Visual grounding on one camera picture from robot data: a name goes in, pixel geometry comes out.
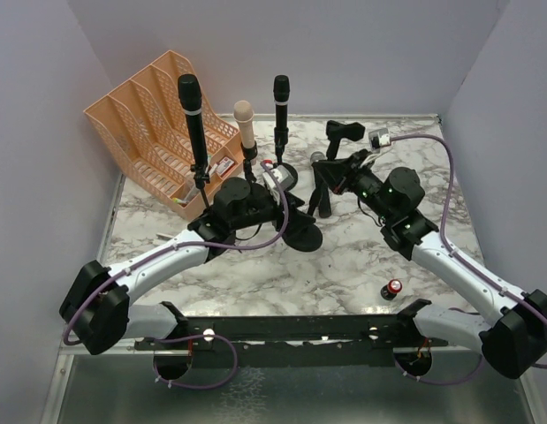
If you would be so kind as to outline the black microphone white band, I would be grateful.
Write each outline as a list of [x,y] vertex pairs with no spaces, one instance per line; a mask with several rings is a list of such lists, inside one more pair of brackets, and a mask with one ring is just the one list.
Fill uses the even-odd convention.
[[194,74],[179,76],[178,91],[194,156],[194,170],[205,173],[209,159],[202,122],[202,93],[199,80]]

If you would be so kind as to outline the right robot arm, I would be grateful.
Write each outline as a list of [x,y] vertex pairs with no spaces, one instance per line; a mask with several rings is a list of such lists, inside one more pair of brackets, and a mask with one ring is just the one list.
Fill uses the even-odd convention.
[[412,317],[418,332],[480,353],[506,378],[521,377],[547,353],[547,294],[526,292],[464,254],[419,211],[425,192],[416,171],[398,167],[381,180],[368,157],[362,149],[312,168],[330,191],[355,194],[382,219],[391,250],[439,277],[479,314],[424,302]]

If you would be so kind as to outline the peach plastic file organizer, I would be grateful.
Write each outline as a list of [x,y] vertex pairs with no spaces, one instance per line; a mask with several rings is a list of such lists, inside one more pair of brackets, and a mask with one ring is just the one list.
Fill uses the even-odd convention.
[[[178,91],[179,76],[192,73],[188,59],[169,50],[84,111],[125,176],[187,221],[204,209],[191,172],[194,156]],[[241,174],[243,153],[238,128],[220,118],[206,98],[202,122],[210,201],[227,178]],[[236,164],[220,177],[216,166],[225,156]]]

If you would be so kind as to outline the red black small bottle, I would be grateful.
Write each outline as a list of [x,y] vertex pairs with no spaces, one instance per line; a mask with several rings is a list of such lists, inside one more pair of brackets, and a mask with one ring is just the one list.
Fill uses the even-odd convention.
[[403,284],[398,279],[392,279],[381,288],[380,294],[383,299],[392,301],[402,291],[402,288]]

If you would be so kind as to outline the black microphone silver grille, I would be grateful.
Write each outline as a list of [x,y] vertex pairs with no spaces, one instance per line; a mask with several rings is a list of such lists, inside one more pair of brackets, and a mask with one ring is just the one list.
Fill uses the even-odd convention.
[[308,214],[313,215],[318,210],[320,218],[331,216],[330,195],[327,186],[316,169],[313,169],[315,188],[311,194],[308,204]]

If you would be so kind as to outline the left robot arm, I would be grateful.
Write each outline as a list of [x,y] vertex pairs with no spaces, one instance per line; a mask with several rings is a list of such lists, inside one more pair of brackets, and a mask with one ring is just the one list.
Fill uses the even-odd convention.
[[63,300],[66,345],[84,345],[93,355],[130,336],[131,307],[146,292],[167,279],[236,249],[236,233],[271,223],[288,240],[315,219],[301,211],[304,202],[270,180],[249,183],[228,178],[212,204],[167,243],[131,260],[103,266],[83,265]]

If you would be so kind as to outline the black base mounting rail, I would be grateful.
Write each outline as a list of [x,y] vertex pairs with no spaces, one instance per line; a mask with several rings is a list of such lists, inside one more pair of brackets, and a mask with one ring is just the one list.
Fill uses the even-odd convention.
[[234,345],[241,367],[391,367],[393,351],[424,337],[405,314],[189,317],[179,336],[211,329]]

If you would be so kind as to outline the small white clip piece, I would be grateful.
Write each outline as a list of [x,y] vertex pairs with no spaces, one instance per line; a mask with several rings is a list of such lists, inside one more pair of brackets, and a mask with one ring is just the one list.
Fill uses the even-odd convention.
[[161,245],[163,243],[166,243],[173,239],[172,235],[164,234],[164,233],[157,233],[154,243],[157,245]]

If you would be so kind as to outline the peach pink microphone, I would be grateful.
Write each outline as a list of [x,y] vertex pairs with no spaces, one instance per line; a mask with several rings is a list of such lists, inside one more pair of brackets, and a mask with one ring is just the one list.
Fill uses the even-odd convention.
[[246,100],[237,101],[234,104],[233,117],[238,125],[243,148],[250,149],[255,146],[255,134],[253,128],[254,109]]

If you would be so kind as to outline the red white staples box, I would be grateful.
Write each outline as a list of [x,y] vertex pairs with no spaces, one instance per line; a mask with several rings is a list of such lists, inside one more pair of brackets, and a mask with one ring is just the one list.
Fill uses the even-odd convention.
[[232,160],[230,157],[225,156],[222,158],[216,166],[216,174],[220,177],[222,177],[224,174],[226,174],[234,165],[235,161]]

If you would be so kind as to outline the black tripod microphone stand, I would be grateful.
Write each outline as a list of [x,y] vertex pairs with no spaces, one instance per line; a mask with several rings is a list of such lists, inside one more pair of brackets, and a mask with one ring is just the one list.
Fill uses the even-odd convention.
[[205,209],[210,207],[205,187],[210,183],[210,166],[202,167],[196,163],[191,165],[191,172],[194,174],[194,185],[199,190]]

